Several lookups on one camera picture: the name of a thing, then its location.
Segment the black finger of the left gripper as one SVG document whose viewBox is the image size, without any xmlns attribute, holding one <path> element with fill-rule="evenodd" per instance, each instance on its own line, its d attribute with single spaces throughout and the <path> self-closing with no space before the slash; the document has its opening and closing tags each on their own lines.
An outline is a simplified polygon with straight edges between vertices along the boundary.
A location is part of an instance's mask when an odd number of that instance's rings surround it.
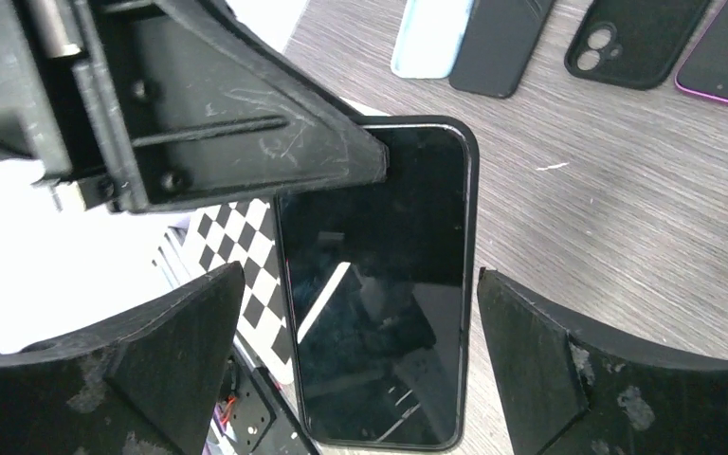
<svg viewBox="0 0 728 455">
<path fill-rule="evenodd" d="M 223 1 L 79 1 L 75 77 L 113 209 L 168 212 L 383 179 L 355 111 Z"/>
</svg>

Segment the phone with pink case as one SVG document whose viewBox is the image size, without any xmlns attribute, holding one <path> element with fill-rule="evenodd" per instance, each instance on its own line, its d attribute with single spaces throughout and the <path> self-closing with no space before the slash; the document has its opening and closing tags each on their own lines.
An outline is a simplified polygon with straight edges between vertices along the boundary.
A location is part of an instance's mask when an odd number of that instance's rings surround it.
<svg viewBox="0 0 728 455">
<path fill-rule="evenodd" d="M 445 451 L 464 428 L 479 148 L 444 116 L 362 117 L 386 178 L 278 196 L 299 413 L 326 445 Z"/>
</svg>

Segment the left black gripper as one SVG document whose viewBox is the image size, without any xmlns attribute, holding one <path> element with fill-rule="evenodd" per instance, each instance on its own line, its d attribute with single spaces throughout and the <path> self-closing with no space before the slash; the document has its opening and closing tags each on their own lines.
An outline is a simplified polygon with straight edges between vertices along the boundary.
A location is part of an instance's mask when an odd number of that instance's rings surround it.
<svg viewBox="0 0 728 455">
<path fill-rule="evenodd" d="M 0 1 L 0 162 L 39 160 L 41 184 L 78 186 L 86 206 L 147 212 L 151 162 L 130 138 L 121 98 L 147 103 L 151 83 L 108 63 L 119 17 L 146 1 Z"/>
</svg>

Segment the light blue case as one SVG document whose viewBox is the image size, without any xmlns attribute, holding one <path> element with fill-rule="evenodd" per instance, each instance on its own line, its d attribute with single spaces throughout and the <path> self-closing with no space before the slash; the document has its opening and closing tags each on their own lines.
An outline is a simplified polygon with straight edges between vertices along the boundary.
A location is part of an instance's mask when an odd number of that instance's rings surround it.
<svg viewBox="0 0 728 455">
<path fill-rule="evenodd" d="M 391 72 L 402 79 L 447 78 L 473 4 L 472 0 L 407 1 L 391 55 Z"/>
</svg>

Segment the black camera-hole case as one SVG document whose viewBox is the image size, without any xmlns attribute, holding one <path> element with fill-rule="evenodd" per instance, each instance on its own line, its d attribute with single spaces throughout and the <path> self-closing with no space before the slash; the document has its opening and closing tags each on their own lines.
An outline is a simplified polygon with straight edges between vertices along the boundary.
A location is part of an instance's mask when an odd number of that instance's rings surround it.
<svg viewBox="0 0 728 455">
<path fill-rule="evenodd" d="M 605 0 L 588 7 L 565 54 L 581 79 L 648 90 L 664 82 L 708 0 Z"/>
</svg>

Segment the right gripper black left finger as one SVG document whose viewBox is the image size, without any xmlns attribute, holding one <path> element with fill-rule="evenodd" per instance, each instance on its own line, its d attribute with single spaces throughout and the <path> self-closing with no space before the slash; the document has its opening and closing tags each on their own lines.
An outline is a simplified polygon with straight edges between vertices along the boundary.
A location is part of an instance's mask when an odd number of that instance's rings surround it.
<svg viewBox="0 0 728 455">
<path fill-rule="evenodd" d="M 232 349 L 237 263 L 0 354 L 0 454 L 199 454 Z"/>
</svg>

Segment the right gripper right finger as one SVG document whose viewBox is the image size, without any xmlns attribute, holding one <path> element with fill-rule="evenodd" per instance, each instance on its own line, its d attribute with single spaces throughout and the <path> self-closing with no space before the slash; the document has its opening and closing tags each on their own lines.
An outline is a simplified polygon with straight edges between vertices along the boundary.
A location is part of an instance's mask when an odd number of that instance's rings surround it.
<svg viewBox="0 0 728 455">
<path fill-rule="evenodd" d="M 483 269 L 485 342 L 518 454 L 728 454 L 728 360 L 633 336 Z"/>
</svg>

